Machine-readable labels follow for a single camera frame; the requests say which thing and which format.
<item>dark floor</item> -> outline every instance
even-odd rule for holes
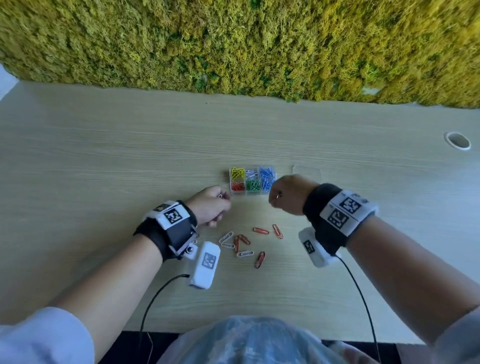
[[[156,364],[160,356],[165,352],[167,347],[179,336],[179,334],[171,334],[164,332],[151,332],[150,337],[153,342],[153,351],[149,364]],[[130,363],[147,363],[148,355],[152,349],[152,344],[146,333],[142,334],[142,344],[138,349],[139,333],[137,331],[123,331],[113,346],[100,361],[100,364],[130,364]],[[368,354],[370,357],[377,359],[375,354],[375,346],[372,342],[348,342]],[[400,357],[395,344],[378,344],[382,364],[401,364]]]

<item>person's left hand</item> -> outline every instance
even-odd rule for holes
[[[223,213],[231,207],[230,195],[222,191],[220,186],[204,188],[186,200],[185,204],[197,217],[198,225],[207,224],[211,228],[216,226]]]

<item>table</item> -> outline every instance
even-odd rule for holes
[[[228,169],[272,164],[320,168],[323,181],[380,204],[381,217],[480,281],[480,112],[342,102],[287,103],[205,95],[20,82],[0,103],[0,319],[14,323],[123,246],[143,214],[212,184]],[[470,138],[458,151],[444,133]],[[277,224],[285,238],[253,227]],[[371,341],[367,314],[341,265],[316,269],[297,233],[308,225],[266,196],[234,199],[200,240],[244,233],[257,254],[222,250],[211,289],[184,280],[152,306],[150,331],[184,332],[229,315],[270,315],[323,339]],[[343,252],[379,341],[419,339]],[[138,330],[155,291],[184,272],[168,261],[128,322]]]

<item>moss wall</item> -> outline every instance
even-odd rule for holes
[[[479,0],[0,3],[21,79],[480,107]]]

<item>white sleeve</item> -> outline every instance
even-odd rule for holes
[[[70,312],[47,307],[0,330],[0,363],[93,364],[92,337]]]
[[[480,307],[452,324],[433,347],[434,363],[480,363]]]

